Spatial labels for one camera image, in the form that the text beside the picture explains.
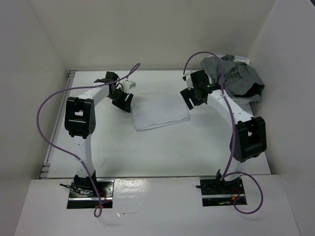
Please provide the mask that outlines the white skirt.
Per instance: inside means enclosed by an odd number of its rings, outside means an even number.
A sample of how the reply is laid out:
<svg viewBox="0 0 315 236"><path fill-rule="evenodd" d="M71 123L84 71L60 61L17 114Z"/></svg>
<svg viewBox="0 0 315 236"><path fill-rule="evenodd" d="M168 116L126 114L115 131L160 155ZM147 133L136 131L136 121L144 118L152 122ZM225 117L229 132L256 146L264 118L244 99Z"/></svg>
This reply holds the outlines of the white skirt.
<svg viewBox="0 0 315 236"><path fill-rule="evenodd" d="M189 110L180 95L134 98L131 113L136 131L161 128L190 119Z"/></svg>

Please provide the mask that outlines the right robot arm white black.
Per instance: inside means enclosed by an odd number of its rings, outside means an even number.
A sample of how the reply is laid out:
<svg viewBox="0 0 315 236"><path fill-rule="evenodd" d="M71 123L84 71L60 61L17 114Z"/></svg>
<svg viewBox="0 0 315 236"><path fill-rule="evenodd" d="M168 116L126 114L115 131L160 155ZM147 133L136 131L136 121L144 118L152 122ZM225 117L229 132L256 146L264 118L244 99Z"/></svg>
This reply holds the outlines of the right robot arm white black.
<svg viewBox="0 0 315 236"><path fill-rule="evenodd" d="M227 165L217 171L210 190L226 194L239 183L241 167L267 148L265 121L244 111L219 83L212 83L204 70L183 75L187 87L180 92L189 110L206 104L232 128Z"/></svg>

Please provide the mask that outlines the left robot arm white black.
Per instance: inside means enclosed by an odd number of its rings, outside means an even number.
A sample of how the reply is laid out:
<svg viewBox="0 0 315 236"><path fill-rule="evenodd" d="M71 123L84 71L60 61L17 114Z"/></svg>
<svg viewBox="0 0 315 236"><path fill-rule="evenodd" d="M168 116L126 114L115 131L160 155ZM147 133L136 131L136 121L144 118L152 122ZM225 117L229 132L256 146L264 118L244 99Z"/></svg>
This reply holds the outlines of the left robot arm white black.
<svg viewBox="0 0 315 236"><path fill-rule="evenodd" d="M112 104L124 112L131 112L136 83L128 79L119 82L119 76L107 72L105 77L94 81L92 88L78 97L66 101L64 126L72 138L74 154L80 162L74 176L72 187L81 190L86 196L97 193L98 184L92 161L91 140L96 128L95 107L103 99L109 98Z"/></svg>

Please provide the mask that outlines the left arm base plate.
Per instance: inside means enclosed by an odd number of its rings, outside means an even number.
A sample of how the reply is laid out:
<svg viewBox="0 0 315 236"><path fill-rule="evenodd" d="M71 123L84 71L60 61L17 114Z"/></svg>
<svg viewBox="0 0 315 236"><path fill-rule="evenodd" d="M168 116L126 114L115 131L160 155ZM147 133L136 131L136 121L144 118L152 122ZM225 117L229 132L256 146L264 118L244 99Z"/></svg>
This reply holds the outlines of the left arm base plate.
<svg viewBox="0 0 315 236"><path fill-rule="evenodd" d="M74 182L71 184L62 184L60 186L69 190L67 209L93 209L99 205L99 200L95 190L75 187ZM114 181L101 180L96 183L101 201L102 208L113 207Z"/></svg>

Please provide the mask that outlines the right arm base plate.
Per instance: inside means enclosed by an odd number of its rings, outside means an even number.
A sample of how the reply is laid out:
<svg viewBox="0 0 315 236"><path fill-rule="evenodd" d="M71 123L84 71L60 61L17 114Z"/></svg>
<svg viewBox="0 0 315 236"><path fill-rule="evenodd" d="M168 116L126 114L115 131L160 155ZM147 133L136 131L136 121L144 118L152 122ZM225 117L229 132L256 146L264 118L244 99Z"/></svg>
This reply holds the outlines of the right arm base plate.
<svg viewBox="0 0 315 236"><path fill-rule="evenodd" d="M201 199L204 207L219 207L246 205L247 200L243 182L237 178L231 182L220 181L219 177L202 178L196 186L201 190Z"/></svg>

